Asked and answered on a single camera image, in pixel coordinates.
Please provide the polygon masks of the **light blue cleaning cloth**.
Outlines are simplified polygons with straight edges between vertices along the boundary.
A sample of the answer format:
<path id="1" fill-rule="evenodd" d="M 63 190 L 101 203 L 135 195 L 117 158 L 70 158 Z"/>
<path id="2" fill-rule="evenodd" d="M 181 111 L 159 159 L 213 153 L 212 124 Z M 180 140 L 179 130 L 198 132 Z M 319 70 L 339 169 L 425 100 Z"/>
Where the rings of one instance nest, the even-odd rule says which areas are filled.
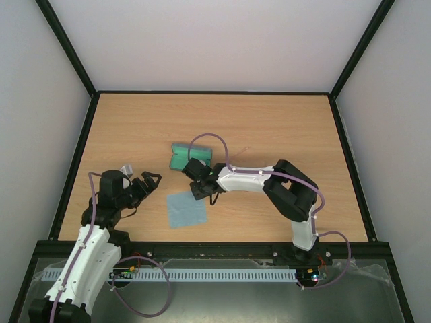
<path id="1" fill-rule="evenodd" d="M 168 222 L 172 229 L 207 223 L 203 200 L 196 200 L 191 192 L 169 194 L 166 197 Z"/>

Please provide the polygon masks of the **grey glasses case green lining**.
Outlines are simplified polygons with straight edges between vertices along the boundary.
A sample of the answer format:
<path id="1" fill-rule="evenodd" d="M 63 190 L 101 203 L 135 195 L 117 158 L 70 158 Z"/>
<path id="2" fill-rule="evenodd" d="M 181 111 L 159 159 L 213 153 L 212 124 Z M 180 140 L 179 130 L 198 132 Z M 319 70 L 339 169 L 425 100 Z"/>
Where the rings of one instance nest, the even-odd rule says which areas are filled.
<path id="1" fill-rule="evenodd" d="M 182 171 L 190 158 L 198 159 L 207 166 L 211 164 L 213 155 L 211 148 L 184 143 L 173 143 L 171 148 L 172 158 L 169 165 L 171 170 Z"/>

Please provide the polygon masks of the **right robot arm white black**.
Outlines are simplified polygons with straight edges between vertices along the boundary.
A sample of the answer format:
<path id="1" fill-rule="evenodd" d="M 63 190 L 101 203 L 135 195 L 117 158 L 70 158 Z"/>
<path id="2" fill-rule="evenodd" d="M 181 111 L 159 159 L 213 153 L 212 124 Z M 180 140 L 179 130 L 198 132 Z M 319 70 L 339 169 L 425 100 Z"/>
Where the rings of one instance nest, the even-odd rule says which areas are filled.
<path id="1" fill-rule="evenodd" d="M 196 200 L 210 199 L 227 192 L 263 193 L 274 207 L 292 224 L 292 254 L 303 264 L 317 256 L 318 237 L 315 229 L 318 186 L 296 166 L 281 159 L 274 166 L 242 168 L 227 163 L 210 167 L 196 158 L 190 159 L 182 173 L 190 180 Z"/>

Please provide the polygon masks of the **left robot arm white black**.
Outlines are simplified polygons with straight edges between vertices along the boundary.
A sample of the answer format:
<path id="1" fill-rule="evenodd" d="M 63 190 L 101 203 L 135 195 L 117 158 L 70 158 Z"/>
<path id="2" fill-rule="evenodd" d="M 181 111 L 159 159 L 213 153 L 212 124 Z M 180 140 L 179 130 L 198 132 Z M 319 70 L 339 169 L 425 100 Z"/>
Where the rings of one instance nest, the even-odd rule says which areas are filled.
<path id="1" fill-rule="evenodd" d="M 157 187 L 161 175 L 127 167 L 99 174 L 83 212 L 77 241 L 53 286 L 28 310 L 31 322 L 90 322 L 94 303 L 110 271 L 130 252 L 130 236 L 115 227 L 125 209 L 137 209 Z"/>

